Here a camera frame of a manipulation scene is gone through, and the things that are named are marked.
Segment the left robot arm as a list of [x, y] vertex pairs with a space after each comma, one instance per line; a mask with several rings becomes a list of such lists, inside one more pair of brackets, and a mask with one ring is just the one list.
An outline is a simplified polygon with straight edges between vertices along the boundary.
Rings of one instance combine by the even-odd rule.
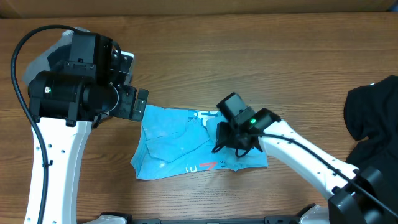
[[85, 145], [103, 113], [142, 121], [148, 90], [42, 71], [29, 83], [34, 161], [25, 223], [76, 223]]

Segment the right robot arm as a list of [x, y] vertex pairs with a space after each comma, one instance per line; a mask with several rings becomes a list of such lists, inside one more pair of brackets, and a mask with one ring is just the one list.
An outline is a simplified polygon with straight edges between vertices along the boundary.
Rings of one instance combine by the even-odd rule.
[[360, 169], [323, 151], [296, 133], [286, 121], [263, 108], [221, 108], [216, 147], [257, 148], [288, 165], [328, 202], [314, 206], [300, 223], [397, 223], [397, 195], [374, 167]]

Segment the light blue printed t-shirt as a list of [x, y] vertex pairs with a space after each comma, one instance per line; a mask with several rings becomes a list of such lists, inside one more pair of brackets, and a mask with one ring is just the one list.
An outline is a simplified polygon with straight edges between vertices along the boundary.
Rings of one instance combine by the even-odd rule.
[[236, 157], [235, 150], [227, 147], [212, 153], [217, 125], [223, 121], [219, 111], [148, 105], [131, 160], [136, 178], [156, 180], [198, 171], [267, 167], [266, 153], [257, 149], [243, 157]]

